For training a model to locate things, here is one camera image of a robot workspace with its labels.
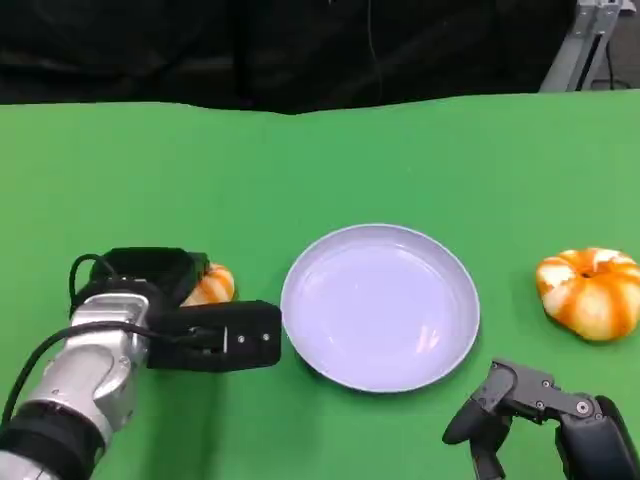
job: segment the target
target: black cable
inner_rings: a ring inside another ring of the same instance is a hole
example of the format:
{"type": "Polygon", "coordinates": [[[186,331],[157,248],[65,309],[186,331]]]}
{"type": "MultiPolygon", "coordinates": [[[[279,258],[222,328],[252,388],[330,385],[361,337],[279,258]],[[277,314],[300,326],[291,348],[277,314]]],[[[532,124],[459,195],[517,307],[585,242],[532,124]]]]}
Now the black cable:
{"type": "Polygon", "coordinates": [[[609,90],[616,90],[616,85],[627,90],[633,88],[629,82],[616,78],[615,70],[613,68],[613,56],[611,54],[611,41],[607,42],[607,46],[605,47],[605,57],[607,59],[607,70],[609,73],[608,78],[596,78],[591,83],[608,83],[609,90]]]}
{"type": "Polygon", "coordinates": [[[124,332],[135,333],[146,338],[162,340],[171,343],[179,342],[181,339],[181,337],[170,337],[162,335],[138,325],[115,321],[93,322],[84,325],[76,325],[73,327],[64,328],[54,333],[44,342],[38,345],[38,347],[29,356],[29,359],[24,364],[24,367],[22,367],[20,374],[16,378],[16,381],[11,388],[11,392],[9,393],[9,397],[7,398],[7,402],[5,403],[4,411],[2,412],[2,426],[6,426],[11,420],[11,417],[13,416],[13,410],[15,409],[18,397],[20,396],[20,392],[22,391],[27,378],[29,378],[29,375],[38,363],[38,360],[40,360],[40,357],[42,357],[42,355],[49,348],[51,348],[60,340],[64,340],[66,338],[76,337],[78,335],[84,335],[87,333],[104,332],[107,330],[122,330],[124,332]]]}
{"type": "Polygon", "coordinates": [[[615,76],[613,74],[613,61],[611,60],[611,41],[607,42],[605,47],[605,55],[607,57],[607,68],[609,70],[609,90],[615,90],[615,76]]]}
{"type": "Polygon", "coordinates": [[[378,54],[376,53],[376,48],[373,44],[372,10],[373,0],[367,0],[367,39],[369,40],[369,51],[371,53],[371,60],[373,62],[376,81],[378,83],[378,99],[376,101],[376,104],[379,105],[380,103],[382,103],[382,95],[384,93],[384,79],[382,77],[382,68],[380,67],[380,62],[378,61],[378,54]]]}
{"type": "Polygon", "coordinates": [[[78,274],[78,268],[87,260],[93,260],[94,262],[101,264],[112,277],[117,275],[115,269],[102,255],[97,255],[95,253],[85,253],[84,255],[80,255],[74,260],[71,265],[71,269],[69,270],[69,298],[72,305],[76,298],[76,275],[78,274]]]}

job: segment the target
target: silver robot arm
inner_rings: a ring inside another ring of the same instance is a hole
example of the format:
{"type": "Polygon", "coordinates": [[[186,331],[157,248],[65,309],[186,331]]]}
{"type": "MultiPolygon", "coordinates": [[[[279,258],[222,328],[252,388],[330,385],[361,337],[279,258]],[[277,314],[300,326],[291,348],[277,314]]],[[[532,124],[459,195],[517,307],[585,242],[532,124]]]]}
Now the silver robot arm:
{"type": "MultiPolygon", "coordinates": [[[[148,308],[147,298],[137,294],[95,295],[76,309],[71,324],[116,321],[146,327],[148,308]]],[[[74,427],[58,425],[45,433],[68,437],[70,431],[77,432],[76,438],[70,438],[70,443],[84,445],[75,448],[77,455],[71,455],[71,462],[70,458],[55,459],[54,463],[58,464],[54,470],[57,472],[45,467],[37,458],[30,458],[28,447],[23,448],[22,454],[0,451],[0,480],[67,480],[78,472],[90,475],[114,433],[133,415],[136,374],[144,365],[147,352],[147,339],[121,330],[69,338],[46,367],[42,380],[21,405],[17,417],[20,417],[20,411],[35,411],[22,421],[26,422],[26,430],[38,435],[42,433],[39,429],[44,427],[29,417],[42,412],[64,412],[74,427]]],[[[49,459],[56,453],[43,455],[47,458],[44,463],[50,463],[49,459]]]]}

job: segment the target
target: metal stand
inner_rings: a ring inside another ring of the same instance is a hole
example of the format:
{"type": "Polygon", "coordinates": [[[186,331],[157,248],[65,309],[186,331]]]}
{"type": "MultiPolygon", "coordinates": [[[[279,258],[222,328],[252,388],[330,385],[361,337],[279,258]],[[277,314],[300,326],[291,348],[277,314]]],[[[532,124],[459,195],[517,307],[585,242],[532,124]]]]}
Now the metal stand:
{"type": "Polygon", "coordinates": [[[618,22],[623,0],[578,0],[576,20],[541,92],[589,90],[618,22]]]}

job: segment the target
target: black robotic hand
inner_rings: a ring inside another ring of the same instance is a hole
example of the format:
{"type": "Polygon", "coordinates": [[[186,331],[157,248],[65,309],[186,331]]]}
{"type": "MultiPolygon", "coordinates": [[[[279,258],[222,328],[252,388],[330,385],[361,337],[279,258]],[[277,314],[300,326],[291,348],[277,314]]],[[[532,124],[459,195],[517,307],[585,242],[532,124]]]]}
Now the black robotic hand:
{"type": "Polygon", "coordinates": [[[497,451],[512,418],[553,419],[568,480],[640,480],[638,455],[617,407],[607,397],[564,393],[551,375],[494,360],[487,379],[449,423],[442,440],[468,441],[478,480],[506,478],[497,451]]]}

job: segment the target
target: small pumpkin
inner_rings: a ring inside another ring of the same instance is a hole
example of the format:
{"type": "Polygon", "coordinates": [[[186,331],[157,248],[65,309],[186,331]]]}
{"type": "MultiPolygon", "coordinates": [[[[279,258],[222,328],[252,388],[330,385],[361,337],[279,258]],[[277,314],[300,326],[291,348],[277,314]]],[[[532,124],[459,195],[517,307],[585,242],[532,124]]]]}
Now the small pumpkin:
{"type": "Polygon", "coordinates": [[[235,293],[233,275],[227,267],[209,264],[200,283],[193,289],[183,306],[205,305],[207,303],[230,302],[235,293]]]}
{"type": "Polygon", "coordinates": [[[536,283],[546,312],[587,340],[633,331],[640,315],[640,267],[616,250],[566,250],[544,259],[536,283]]]}

